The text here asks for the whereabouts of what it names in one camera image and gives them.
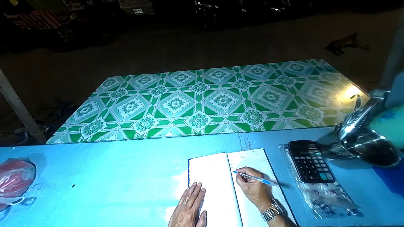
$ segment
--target hand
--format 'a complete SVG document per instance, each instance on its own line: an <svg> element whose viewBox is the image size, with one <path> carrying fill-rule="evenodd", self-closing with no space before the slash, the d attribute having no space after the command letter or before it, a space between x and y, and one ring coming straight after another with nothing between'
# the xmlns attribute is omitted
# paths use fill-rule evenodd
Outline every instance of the hand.
<svg viewBox="0 0 404 227"><path fill-rule="evenodd" d="M239 168L236 170L236 172L245 173L253 177L264 177L261 172L250 167ZM265 189L267 188L266 184L248 177L243 177L240 174L237 174L236 176L237 184L243 190L247 198L259 209L261 213L265 212L266 209L271 207L272 196L268 196L265 192Z"/></svg>
<svg viewBox="0 0 404 227"><path fill-rule="evenodd" d="M198 221L199 208L206 191L201 187L201 183L197 185L195 182L185 190L171 215L168 227L206 227L206 210L202 212Z"/></svg>

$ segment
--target notebook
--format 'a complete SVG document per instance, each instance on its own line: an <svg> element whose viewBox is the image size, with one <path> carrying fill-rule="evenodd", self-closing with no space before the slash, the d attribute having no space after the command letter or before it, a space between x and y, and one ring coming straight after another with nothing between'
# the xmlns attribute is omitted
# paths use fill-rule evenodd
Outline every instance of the notebook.
<svg viewBox="0 0 404 227"><path fill-rule="evenodd" d="M206 188L201 211L208 212L207 226L268 227L258 209L236 183L236 174L232 171L244 166L257 169L264 174L265 179L276 182L277 186L270 186L272 195L288 218L296 223L264 149L261 148L188 160L188 186L193 182L202 182L202 187Z"/></svg>

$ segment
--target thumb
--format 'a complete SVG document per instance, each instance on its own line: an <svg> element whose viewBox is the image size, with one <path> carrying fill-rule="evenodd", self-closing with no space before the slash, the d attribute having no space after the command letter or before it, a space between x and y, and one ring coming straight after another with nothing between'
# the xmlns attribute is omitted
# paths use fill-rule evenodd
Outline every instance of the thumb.
<svg viewBox="0 0 404 227"><path fill-rule="evenodd" d="M245 185L245 181L244 181L244 179L241 177L241 175L240 174L237 174L236 175L236 182L237 182L237 184L238 184L238 186L240 186L240 188L244 188L243 186Z"/></svg>
<svg viewBox="0 0 404 227"><path fill-rule="evenodd" d="M206 219L206 210L204 210L201 214L201 216L199 216L199 221L198 223L196 223L196 227L206 227L207 225L207 219Z"/></svg>

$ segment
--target green patterned tablecloth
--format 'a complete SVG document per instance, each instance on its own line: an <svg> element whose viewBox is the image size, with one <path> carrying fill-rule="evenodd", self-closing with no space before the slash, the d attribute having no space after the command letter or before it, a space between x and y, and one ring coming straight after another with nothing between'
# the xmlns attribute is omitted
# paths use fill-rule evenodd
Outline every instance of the green patterned tablecloth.
<svg viewBox="0 0 404 227"><path fill-rule="evenodd" d="M47 144L332 126L366 97L321 59L108 77Z"/></svg>

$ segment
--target silver watch band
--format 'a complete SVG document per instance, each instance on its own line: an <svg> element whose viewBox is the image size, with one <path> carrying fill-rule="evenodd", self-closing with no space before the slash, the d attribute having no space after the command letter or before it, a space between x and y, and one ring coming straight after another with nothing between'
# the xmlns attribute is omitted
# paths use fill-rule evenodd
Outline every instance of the silver watch band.
<svg viewBox="0 0 404 227"><path fill-rule="evenodd" d="M272 220L276 215L283 214L282 209L272 198L271 207L269 207L264 213L261 213L261 217L264 219L265 222Z"/></svg>

